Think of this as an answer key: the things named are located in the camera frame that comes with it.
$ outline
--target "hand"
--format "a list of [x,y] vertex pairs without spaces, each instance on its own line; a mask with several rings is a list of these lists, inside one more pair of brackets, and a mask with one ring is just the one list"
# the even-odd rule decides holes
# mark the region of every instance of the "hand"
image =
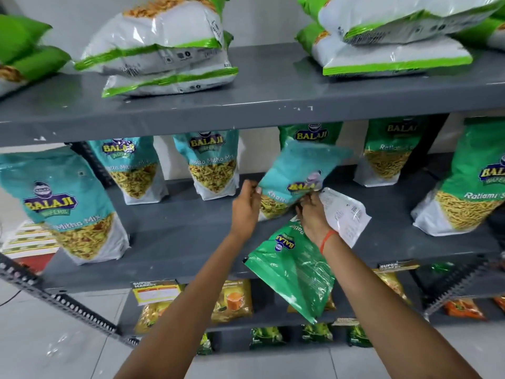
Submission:
[[305,234],[320,248],[326,234],[331,230],[331,226],[326,220],[323,203],[319,199],[319,194],[316,192],[307,194],[300,199],[300,204],[301,210],[298,205],[296,206],[298,219],[300,219]]
[[256,181],[246,179],[240,195],[233,200],[230,234],[238,236],[242,242],[253,235],[260,214],[261,187]]

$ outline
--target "person's left arm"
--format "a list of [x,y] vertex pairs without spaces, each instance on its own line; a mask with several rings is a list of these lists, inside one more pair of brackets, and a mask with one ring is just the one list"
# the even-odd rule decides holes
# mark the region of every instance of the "person's left arm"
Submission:
[[240,195],[233,201],[230,233],[142,338],[115,379],[184,378],[233,261],[256,226],[261,203],[261,191],[256,191],[256,186],[254,181],[244,181]]

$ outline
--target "black cable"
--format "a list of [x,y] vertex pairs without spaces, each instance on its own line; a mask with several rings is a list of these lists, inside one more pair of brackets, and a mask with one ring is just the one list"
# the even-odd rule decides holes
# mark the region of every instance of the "black cable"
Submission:
[[1,307],[1,306],[3,306],[3,305],[8,304],[8,303],[9,303],[12,299],[16,298],[16,297],[18,296],[18,294],[19,294],[19,293],[21,293],[21,290],[20,290],[20,291],[18,291],[17,293],[15,293],[15,294],[14,294],[14,295],[10,298],[10,299],[7,299],[5,302],[3,302],[3,303],[0,305],[0,307]]

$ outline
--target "orange cup picture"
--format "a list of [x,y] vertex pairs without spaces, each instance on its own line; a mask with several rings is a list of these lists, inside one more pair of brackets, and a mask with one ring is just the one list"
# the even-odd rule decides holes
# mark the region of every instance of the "orange cup picture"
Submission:
[[229,293],[226,296],[226,304],[231,311],[238,311],[244,305],[243,293]]

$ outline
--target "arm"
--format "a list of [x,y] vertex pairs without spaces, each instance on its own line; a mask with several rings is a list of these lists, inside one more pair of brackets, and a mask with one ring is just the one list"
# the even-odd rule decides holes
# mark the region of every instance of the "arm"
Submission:
[[123,363],[115,379],[183,379],[209,326],[231,265],[253,233],[261,190],[245,180],[233,201],[230,234]]
[[[305,233],[321,246],[331,227],[316,193],[296,208]],[[392,378],[480,376],[419,314],[358,258],[338,234],[323,248],[335,277]]]

